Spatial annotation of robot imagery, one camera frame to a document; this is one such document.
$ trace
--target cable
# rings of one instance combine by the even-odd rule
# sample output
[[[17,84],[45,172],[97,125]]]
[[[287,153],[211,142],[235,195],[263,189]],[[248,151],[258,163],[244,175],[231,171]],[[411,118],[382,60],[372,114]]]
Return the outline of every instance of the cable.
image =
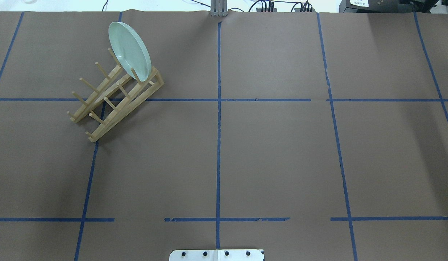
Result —
[[[240,8],[237,8],[237,7],[231,8],[231,9],[229,9],[229,10],[233,10],[233,9],[241,10]]]
[[[291,3],[291,4],[295,4],[298,2],[287,2],[287,1],[273,1],[273,2],[278,2],[278,3]]]
[[[303,12],[303,13],[312,12],[312,5],[308,1],[306,1],[304,6],[300,9],[300,12]]]
[[[197,3],[197,4],[200,4],[200,5],[204,5],[204,6],[206,6],[206,7],[211,7],[211,6],[209,6],[209,5],[205,5],[204,3],[200,3],[200,2],[198,2],[198,1],[195,1],[195,0],[191,0],[192,2],[195,2],[195,3]]]
[[[302,2],[297,2],[295,5],[293,5],[292,10],[290,10],[291,13],[295,9],[295,6],[298,5],[298,4],[302,5],[302,7],[300,7],[300,8],[303,8],[303,3]]]
[[[265,0],[257,0],[256,2],[253,3],[253,5],[250,7],[250,9],[248,11],[251,11],[252,8],[254,7],[254,5],[257,4],[257,2],[261,2],[261,12],[262,12],[262,3],[264,3],[264,9],[267,9],[267,4]]]
[[[108,0],[105,2],[105,4],[103,5],[103,7],[101,8],[101,11],[103,12],[103,9],[105,9],[105,6],[108,4]]]

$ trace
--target blue tape line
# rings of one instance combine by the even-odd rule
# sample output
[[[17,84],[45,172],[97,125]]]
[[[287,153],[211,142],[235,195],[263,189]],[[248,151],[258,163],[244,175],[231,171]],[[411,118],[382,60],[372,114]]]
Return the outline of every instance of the blue tape line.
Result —
[[[55,102],[67,102],[67,101],[79,101],[76,98],[0,98],[0,101],[55,101]]]
[[[110,101],[120,102],[123,99],[113,98]],[[76,98],[0,98],[0,101],[79,101]],[[155,102],[217,102],[218,99],[207,98],[149,98],[146,101]],[[221,102],[310,102],[311,99],[221,99]]]
[[[217,102],[217,99],[168,99],[168,98],[149,98],[147,101],[158,102]]]
[[[311,99],[222,99],[224,102],[310,102]]]
[[[220,222],[256,222],[256,221],[268,221],[268,222],[284,222],[289,220],[289,217],[220,217]],[[217,219],[214,217],[174,217],[165,218],[165,222],[215,222]]]
[[[217,24],[217,169],[216,169],[216,249],[220,248],[221,204],[221,23]]]
[[[103,103],[103,107],[101,108],[101,119],[103,119],[104,114],[105,114],[105,107],[106,107],[106,102]],[[92,165],[90,167],[90,175],[88,177],[88,184],[87,184],[87,192],[85,194],[85,201],[84,201],[84,209],[83,209],[83,213],[82,213],[82,220],[80,222],[80,228],[79,228],[79,236],[78,236],[78,244],[76,245],[76,252],[74,255],[74,261],[78,261],[79,258],[79,251],[80,251],[80,243],[82,241],[82,235],[83,235],[83,231],[84,231],[84,223],[85,223],[85,216],[87,213],[87,207],[88,207],[88,198],[90,197],[90,189],[92,188],[92,179],[94,176],[94,170],[95,170],[95,159],[97,157],[97,152],[98,152],[98,142],[99,140],[97,140],[95,142],[95,149],[94,149],[94,155],[92,157]]]
[[[0,217],[0,222],[81,222],[82,218]],[[86,218],[86,222],[114,222],[114,218]]]
[[[319,16],[319,13],[316,13],[316,15],[317,15],[317,25],[319,28],[320,46],[322,49],[322,58],[324,60],[325,80],[327,81],[329,99],[330,99],[330,110],[332,112],[333,129],[335,131],[335,140],[337,142],[337,151],[338,151],[338,155],[339,155],[340,170],[341,170],[341,176],[342,176],[342,180],[343,180],[343,193],[345,194],[345,205],[347,207],[348,218],[351,218],[350,200],[348,198],[348,189],[347,189],[347,180],[345,178],[345,169],[343,167],[343,158],[342,158],[341,148],[340,148],[340,139],[339,139],[338,128],[337,128],[337,120],[335,119],[335,109],[333,107],[333,101],[332,101],[333,100],[332,89],[330,87],[330,80],[329,80],[329,76],[327,74],[327,59],[325,57],[325,48],[324,48],[324,40],[322,38],[322,28],[320,25],[320,16]],[[356,241],[354,238],[354,231],[353,231],[353,222],[351,220],[349,220],[348,224],[350,227],[350,237],[351,237],[351,245],[353,248],[353,258],[354,258],[354,261],[358,261],[358,254],[356,251]]]
[[[440,87],[438,86],[438,82],[436,81],[435,72],[433,71],[433,67],[432,67],[432,64],[430,62],[430,58],[428,57],[426,45],[424,43],[424,39],[422,38],[421,28],[419,26],[419,21],[418,21],[418,15],[417,15],[416,12],[414,12],[414,21],[416,22],[416,28],[418,29],[419,39],[421,40],[422,49],[424,51],[424,54],[426,55],[428,68],[430,69],[430,72],[432,74],[433,82],[434,82],[435,87],[436,87],[436,92],[438,92],[438,97],[441,100],[440,101],[441,102],[441,106],[443,107],[443,111],[445,113],[446,121],[448,122],[448,111],[446,110],[445,102],[443,102],[443,96],[441,95]]]
[[[440,99],[327,99],[333,102],[440,102]]]
[[[85,218],[85,222],[114,222],[114,218]]]
[[[0,222],[80,222],[81,218],[0,217]]]
[[[448,216],[365,216],[352,217],[352,221],[393,221],[393,220],[448,220]],[[330,221],[348,221],[347,217],[332,217]]]
[[[12,51],[13,43],[15,42],[16,35],[18,34],[18,30],[20,29],[20,25],[21,25],[23,16],[24,16],[24,12],[21,12],[20,20],[18,21],[18,24],[16,25],[15,33],[13,35],[10,46],[8,47],[8,51],[7,51],[7,54],[5,55],[5,59],[3,60],[2,68],[0,69],[0,79],[2,78],[3,70],[5,69],[5,65],[7,64],[8,57],[10,56],[10,52]]]

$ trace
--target wooden peg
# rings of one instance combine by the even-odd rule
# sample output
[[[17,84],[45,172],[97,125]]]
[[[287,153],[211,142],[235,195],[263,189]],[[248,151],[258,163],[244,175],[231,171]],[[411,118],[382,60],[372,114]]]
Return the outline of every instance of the wooden peg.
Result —
[[[79,96],[78,94],[76,94],[75,91],[72,91],[71,93],[72,93],[76,98],[78,98],[78,100],[79,100],[80,102],[82,102],[85,106],[88,106],[88,103],[85,102],[84,99],[82,99],[81,96]]]
[[[140,81],[140,79],[138,78],[138,75],[137,75],[137,73],[136,73],[136,70],[134,70],[134,68],[131,67],[131,71],[132,71],[132,73],[134,74],[134,78],[136,78],[136,81],[139,82],[139,83],[141,83],[141,81]]]
[[[119,61],[118,61],[118,58],[116,57],[115,53],[113,52],[113,49],[108,48],[108,51],[109,51],[109,53],[111,54],[111,57],[113,57],[113,59],[115,60],[116,64],[117,64],[118,66],[121,66],[121,64],[120,64]]]
[[[85,83],[88,87],[90,87],[90,89],[92,89],[93,91],[95,91],[97,94],[100,93],[97,88],[93,87],[92,84],[88,83],[85,79],[83,79],[82,77],[79,78],[80,81],[82,81],[83,83]]]
[[[94,136],[90,132],[85,132],[89,137],[94,138]]]
[[[100,119],[93,111],[91,111],[88,115],[92,117],[94,120],[100,122],[101,124],[106,125],[106,122]]]
[[[95,62],[95,64],[97,65],[98,69],[100,69],[100,71],[103,73],[105,78],[106,79],[110,79],[110,77],[108,76],[107,72],[101,67],[101,65],[98,62]]]
[[[116,106],[115,106],[114,104],[112,104],[111,101],[108,100],[107,97],[104,97],[103,99],[107,102],[107,104],[108,104],[111,108],[113,108],[113,110],[118,111],[118,108],[116,108]]]
[[[124,94],[127,98],[131,99],[131,96],[129,96],[128,92],[123,88],[123,86],[121,86],[121,84],[118,84],[118,88],[123,92],[123,94]]]
[[[72,117],[73,119],[76,119],[76,117],[75,117],[74,115],[72,115],[72,114],[70,113],[70,111],[67,111],[66,114],[68,114],[68,115],[69,115],[70,117]]]

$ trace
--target white bracket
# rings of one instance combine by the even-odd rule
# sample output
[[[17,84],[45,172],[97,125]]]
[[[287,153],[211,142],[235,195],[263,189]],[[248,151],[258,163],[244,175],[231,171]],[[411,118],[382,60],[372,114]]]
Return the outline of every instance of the white bracket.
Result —
[[[260,249],[175,250],[169,261],[264,261]]]
[[[211,0],[211,16],[227,16],[227,0]]]

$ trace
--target metal plate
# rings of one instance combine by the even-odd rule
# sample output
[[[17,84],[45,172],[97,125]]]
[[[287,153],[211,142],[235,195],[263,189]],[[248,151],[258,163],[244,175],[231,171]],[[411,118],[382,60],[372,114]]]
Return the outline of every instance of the metal plate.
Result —
[[[220,250],[175,250],[169,261],[264,261],[264,250],[220,249]]]

